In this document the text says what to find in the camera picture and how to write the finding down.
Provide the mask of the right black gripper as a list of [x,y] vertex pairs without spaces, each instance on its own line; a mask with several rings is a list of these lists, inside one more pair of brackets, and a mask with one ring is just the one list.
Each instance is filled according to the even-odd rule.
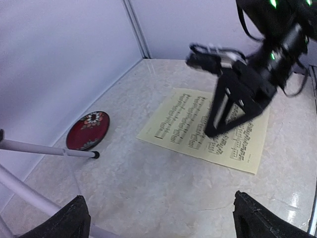
[[[247,57],[238,49],[191,43],[186,65],[220,76],[205,127],[208,137],[224,134],[258,117],[271,103],[277,87],[246,65]],[[244,114],[227,120],[234,105]]]

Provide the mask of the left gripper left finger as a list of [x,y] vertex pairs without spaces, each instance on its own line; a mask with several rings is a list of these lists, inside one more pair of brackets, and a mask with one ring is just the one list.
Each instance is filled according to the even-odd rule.
[[91,216],[85,198],[76,196],[56,214],[21,238],[88,238]]

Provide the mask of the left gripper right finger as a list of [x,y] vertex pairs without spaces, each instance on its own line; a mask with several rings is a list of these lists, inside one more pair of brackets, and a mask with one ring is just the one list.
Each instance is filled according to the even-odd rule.
[[307,238],[309,234],[282,220],[250,195],[237,191],[234,225],[238,238]]

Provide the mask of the yellowed sheet music page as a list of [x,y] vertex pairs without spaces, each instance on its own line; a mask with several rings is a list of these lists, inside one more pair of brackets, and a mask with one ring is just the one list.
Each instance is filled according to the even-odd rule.
[[137,138],[211,163],[256,174],[260,165],[269,109],[259,117],[224,131],[220,116],[210,120],[209,92],[174,88]]

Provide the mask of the silver tripod stand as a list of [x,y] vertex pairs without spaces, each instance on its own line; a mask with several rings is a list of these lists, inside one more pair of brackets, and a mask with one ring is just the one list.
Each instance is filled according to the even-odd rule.
[[[92,217],[93,232],[100,238],[115,235],[102,216],[105,204],[102,195],[105,186],[102,180],[105,173],[102,162],[106,158],[104,150],[108,146],[105,137],[95,150],[101,153],[99,159],[40,155],[1,150],[1,165],[41,196],[53,202],[56,208],[67,204],[77,195],[83,195]],[[9,194],[0,212],[15,233],[29,230],[49,215],[30,204],[5,186]]]

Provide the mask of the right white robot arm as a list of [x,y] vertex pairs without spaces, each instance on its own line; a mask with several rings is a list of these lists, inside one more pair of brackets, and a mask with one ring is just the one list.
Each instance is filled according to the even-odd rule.
[[218,77],[204,129],[210,138],[261,115],[317,38],[317,4],[311,0],[239,0],[236,5],[242,27],[248,16],[262,33],[259,50],[245,56],[193,43],[186,58],[189,67]]

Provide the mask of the red floral plate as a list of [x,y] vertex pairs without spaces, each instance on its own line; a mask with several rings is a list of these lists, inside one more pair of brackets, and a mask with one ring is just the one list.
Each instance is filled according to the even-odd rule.
[[95,111],[79,119],[66,137],[66,147],[70,150],[88,151],[106,136],[110,117],[106,112]]

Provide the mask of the right aluminium frame post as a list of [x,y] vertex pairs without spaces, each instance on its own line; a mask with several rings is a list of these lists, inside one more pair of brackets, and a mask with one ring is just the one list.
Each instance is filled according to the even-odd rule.
[[135,34],[136,41],[137,41],[137,44],[139,46],[142,58],[151,59],[152,58],[151,53],[150,53],[148,44],[146,42],[145,36],[143,34],[139,20],[137,18],[136,12],[133,8],[132,2],[130,0],[123,0],[122,2],[123,2],[125,10],[127,12],[129,21],[131,23],[132,30]]

